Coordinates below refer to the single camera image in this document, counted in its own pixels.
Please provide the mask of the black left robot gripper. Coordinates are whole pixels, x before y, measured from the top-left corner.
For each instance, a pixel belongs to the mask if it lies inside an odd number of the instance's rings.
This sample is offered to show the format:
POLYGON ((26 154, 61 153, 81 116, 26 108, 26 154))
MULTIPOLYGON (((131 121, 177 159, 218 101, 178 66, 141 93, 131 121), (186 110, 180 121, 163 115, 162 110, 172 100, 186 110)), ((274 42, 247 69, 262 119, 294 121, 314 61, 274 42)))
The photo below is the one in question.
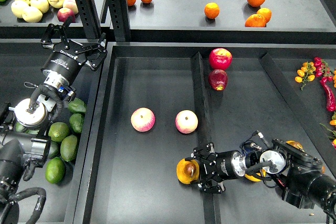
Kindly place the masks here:
POLYGON ((82 66, 87 65, 96 71, 107 56, 106 47, 102 45, 106 38, 103 33, 95 44, 83 46, 73 40, 68 41, 65 30, 72 23, 68 17, 62 25, 49 24, 40 40, 44 48, 53 49, 41 71, 45 76, 53 71, 60 74, 64 83, 72 85, 82 66), (61 42, 54 44, 52 39, 58 36, 61 42))

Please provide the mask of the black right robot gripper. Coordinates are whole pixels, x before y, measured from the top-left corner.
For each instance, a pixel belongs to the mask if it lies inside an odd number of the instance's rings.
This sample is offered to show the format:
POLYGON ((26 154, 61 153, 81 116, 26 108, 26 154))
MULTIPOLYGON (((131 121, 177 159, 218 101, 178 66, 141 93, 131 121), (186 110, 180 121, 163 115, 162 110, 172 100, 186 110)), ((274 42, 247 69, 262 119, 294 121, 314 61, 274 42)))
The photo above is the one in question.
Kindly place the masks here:
POLYGON ((242 157, 239 151, 216 153, 214 143, 197 146, 193 149, 186 161, 197 160, 202 164, 209 165, 207 171, 212 177, 206 176, 196 181, 200 191, 209 194, 221 194, 226 191, 225 180, 243 177, 243 169, 240 165, 242 157))

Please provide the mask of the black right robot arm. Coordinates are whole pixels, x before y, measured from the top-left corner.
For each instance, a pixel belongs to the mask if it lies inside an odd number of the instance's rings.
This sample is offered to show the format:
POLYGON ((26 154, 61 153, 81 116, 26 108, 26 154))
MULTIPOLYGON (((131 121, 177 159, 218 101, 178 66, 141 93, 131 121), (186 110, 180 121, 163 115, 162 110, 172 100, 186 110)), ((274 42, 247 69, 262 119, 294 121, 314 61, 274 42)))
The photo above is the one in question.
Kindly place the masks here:
POLYGON ((191 182, 205 193, 221 194, 226 190, 224 181, 245 175, 263 183, 273 181, 283 201, 298 209, 318 206, 328 218, 335 219, 335 180, 322 172, 322 161, 295 141, 267 142, 259 131, 252 134, 255 136, 264 146, 248 138, 233 151, 217 152, 212 142, 194 148, 185 161, 191 163, 192 175, 197 170, 205 174, 191 182))

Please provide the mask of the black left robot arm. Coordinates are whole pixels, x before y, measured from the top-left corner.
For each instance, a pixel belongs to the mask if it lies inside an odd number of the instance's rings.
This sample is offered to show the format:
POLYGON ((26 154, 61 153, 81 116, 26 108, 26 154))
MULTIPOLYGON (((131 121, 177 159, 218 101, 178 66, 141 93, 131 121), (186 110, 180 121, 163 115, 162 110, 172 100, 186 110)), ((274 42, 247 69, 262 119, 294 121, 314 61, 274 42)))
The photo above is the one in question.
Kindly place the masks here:
POLYGON ((66 36, 71 21, 67 18, 62 25, 49 24, 41 39, 42 46, 52 50, 41 69, 45 81, 15 107, 1 105, 1 223, 18 223, 19 201, 32 196, 37 201, 28 223, 40 218, 47 198, 45 189, 18 191, 18 184, 30 180, 35 169, 44 166, 51 146, 49 128, 74 100, 72 84, 81 68, 96 71, 107 56, 102 44, 106 34, 96 43, 82 45, 66 36))

